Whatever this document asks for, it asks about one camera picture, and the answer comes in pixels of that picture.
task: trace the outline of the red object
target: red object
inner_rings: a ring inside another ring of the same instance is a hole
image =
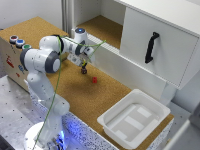
[[[19,75],[18,73],[16,73],[16,75],[17,75],[18,77],[20,77],[20,75]]]
[[[93,82],[93,83],[97,83],[97,77],[93,77],[93,78],[92,78],[92,82]]]
[[[12,63],[12,61],[11,61],[11,59],[10,59],[10,56],[8,56],[6,62],[7,62],[12,68],[14,68],[14,65],[13,65],[13,63]]]

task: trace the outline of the white countertop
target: white countertop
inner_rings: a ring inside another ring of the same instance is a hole
[[[200,6],[186,0],[115,0],[200,37]]]

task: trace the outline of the empty white tray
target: empty white tray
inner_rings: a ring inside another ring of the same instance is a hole
[[[165,119],[170,109],[140,90],[133,90],[97,120],[125,149],[136,149]]]

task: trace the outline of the black handle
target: black handle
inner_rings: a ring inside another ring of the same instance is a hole
[[[153,45],[154,45],[154,40],[157,39],[160,35],[156,32],[153,32],[153,36],[151,37],[150,41],[149,41],[149,45],[147,48],[147,53],[146,53],[146,57],[145,57],[145,63],[148,64],[149,62],[151,62],[153,60],[153,57],[151,57],[151,53],[153,50]]]

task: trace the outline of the cork surface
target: cork surface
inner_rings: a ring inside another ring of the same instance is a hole
[[[103,16],[98,16],[78,25],[78,27],[86,29],[88,33],[101,40],[106,40],[108,44],[120,49],[123,29],[122,25]]]
[[[0,31],[0,36],[7,41],[14,34],[24,39],[33,48],[38,48],[39,41],[43,36],[52,34],[66,35],[67,33],[43,19],[36,17]],[[62,62],[61,69],[57,93],[70,103],[70,111],[122,150],[123,148],[121,146],[104,133],[102,126],[97,122],[97,118],[131,92],[131,89],[90,64],[87,66],[88,73],[85,75],[81,74],[80,67],[77,67],[67,60]],[[20,77],[26,79],[26,75],[27,72],[25,72],[24,76]],[[58,72],[55,74],[47,74],[47,77],[55,88]],[[92,83],[92,77],[97,77],[97,83]],[[169,115],[137,150],[146,149],[172,119],[173,116]]]

